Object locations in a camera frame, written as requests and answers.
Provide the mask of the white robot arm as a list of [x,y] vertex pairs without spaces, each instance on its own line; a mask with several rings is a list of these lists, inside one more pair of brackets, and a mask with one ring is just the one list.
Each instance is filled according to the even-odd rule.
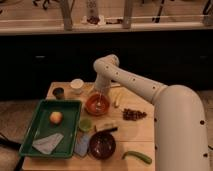
[[210,171],[205,110],[195,91],[125,71],[115,55],[97,59],[93,67],[97,90],[116,81],[154,106],[156,171]]

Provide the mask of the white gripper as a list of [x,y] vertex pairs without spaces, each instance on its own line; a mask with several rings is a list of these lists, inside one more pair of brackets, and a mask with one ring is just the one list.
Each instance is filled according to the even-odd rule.
[[101,92],[105,95],[108,94],[111,86],[111,80],[98,74],[94,82],[94,89],[98,92]]

